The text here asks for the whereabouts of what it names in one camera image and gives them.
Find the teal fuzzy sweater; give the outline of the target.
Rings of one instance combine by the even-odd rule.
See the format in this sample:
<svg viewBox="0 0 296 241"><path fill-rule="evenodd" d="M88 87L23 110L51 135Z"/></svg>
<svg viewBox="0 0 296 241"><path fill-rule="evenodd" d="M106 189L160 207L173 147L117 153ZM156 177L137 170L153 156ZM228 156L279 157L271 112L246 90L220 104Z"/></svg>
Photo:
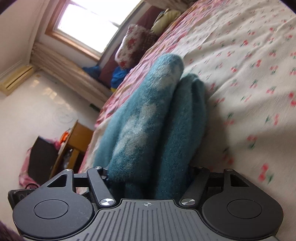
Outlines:
<svg viewBox="0 0 296 241"><path fill-rule="evenodd" d="M207 122L205 87L184 74L180 56L165 54L112 115L94 158L107 169L117 198L177 199Z"/></svg>

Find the wooden desk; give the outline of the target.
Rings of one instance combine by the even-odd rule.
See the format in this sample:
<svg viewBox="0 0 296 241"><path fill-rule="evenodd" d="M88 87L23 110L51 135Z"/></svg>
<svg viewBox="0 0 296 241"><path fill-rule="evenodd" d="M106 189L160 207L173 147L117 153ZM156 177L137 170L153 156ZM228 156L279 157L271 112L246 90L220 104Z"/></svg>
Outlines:
<svg viewBox="0 0 296 241"><path fill-rule="evenodd" d="M75 122L65 142L61 144L58 157L49 175L50 179L63 169L72 169L74 173L78 173L92 135L93 130L78 121Z"/></svg>

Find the black monitor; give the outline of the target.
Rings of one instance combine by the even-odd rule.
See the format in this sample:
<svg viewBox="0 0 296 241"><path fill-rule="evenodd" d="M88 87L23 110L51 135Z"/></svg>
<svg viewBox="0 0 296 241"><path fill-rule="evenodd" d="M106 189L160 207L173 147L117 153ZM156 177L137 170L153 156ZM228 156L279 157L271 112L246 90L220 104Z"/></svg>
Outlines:
<svg viewBox="0 0 296 241"><path fill-rule="evenodd" d="M59 152L59 143L37 137L29 155L28 175L42 185L50 178L52 168Z"/></svg>

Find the beige curtain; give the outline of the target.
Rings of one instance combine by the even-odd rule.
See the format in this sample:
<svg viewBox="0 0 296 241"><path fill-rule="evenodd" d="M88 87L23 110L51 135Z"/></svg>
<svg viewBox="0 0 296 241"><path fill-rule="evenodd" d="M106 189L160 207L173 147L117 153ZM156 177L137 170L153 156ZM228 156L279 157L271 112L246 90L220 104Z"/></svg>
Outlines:
<svg viewBox="0 0 296 241"><path fill-rule="evenodd" d="M99 109L111 96L111 91L107 87L92 78L81 67L39 42L33 44L30 62Z"/></svg>

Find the blue cloth pile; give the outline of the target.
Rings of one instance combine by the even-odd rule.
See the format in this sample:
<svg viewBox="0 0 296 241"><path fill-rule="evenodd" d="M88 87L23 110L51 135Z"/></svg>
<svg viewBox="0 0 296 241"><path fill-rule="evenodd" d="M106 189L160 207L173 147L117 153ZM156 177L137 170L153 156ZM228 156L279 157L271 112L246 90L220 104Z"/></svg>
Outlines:
<svg viewBox="0 0 296 241"><path fill-rule="evenodd" d="M83 67L82 70L105 87L115 91L123 82L126 75L128 75L131 68L121 69L117 66L113 71L106 70L103 72L99 66L93 66Z"/></svg>

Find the cherry print bed sheet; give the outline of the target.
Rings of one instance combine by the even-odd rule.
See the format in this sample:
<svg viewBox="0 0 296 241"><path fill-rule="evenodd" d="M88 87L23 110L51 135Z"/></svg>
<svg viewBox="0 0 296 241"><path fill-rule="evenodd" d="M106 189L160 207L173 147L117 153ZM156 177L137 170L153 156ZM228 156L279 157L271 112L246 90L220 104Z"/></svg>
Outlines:
<svg viewBox="0 0 296 241"><path fill-rule="evenodd" d="M258 185L283 208L278 238L295 240L295 13L284 1L198 1L186 10L103 106L80 171L165 53L181 56L207 89L209 128L193 164L231 167Z"/></svg>

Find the floral red white pillow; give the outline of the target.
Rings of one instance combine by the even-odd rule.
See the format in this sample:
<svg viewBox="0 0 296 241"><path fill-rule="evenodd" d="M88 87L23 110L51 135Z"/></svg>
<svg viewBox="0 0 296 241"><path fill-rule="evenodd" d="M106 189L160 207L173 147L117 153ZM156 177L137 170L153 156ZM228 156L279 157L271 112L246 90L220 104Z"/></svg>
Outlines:
<svg viewBox="0 0 296 241"><path fill-rule="evenodd" d="M121 69L133 68L157 39L158 36L151 30L131 24L114 59Z"/></svg>

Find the window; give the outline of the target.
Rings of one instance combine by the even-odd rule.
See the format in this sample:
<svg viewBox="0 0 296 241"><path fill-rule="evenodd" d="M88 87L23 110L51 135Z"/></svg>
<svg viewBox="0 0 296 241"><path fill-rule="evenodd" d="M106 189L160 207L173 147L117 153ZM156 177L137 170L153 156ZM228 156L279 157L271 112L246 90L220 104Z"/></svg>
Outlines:
<svg viewBox="0 0 296 241"><path fill-rule="evenodd" d="M145 1L56 1L45 35L99 61L149 7Z"/></svg>

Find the yellow pillow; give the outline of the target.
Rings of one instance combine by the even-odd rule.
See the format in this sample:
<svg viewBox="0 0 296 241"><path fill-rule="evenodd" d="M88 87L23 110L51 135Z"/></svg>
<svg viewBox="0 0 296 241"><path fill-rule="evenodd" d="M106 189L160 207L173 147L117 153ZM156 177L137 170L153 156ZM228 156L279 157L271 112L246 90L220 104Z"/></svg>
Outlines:
<svg viewBox="0 0 296 241"><path fill-rule="evenodd" d="M160 36L180 15L180 11L166 9L159 14L151 27L151 31L155 35Z"/></svg>

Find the maroon window bench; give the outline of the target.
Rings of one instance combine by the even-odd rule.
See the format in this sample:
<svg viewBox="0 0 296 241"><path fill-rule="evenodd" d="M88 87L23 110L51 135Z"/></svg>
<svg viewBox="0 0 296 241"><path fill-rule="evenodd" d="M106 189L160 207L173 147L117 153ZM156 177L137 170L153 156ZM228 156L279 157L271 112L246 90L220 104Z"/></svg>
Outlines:
<svg viewBox="0 0 296 241"><path fill-rule="evenodd" d="M99 82L109 89L118 88L129 71L159 38L152 27L162 12L162 9L152 6L135 24L128 26L123 40L102 67Z"/></svg>

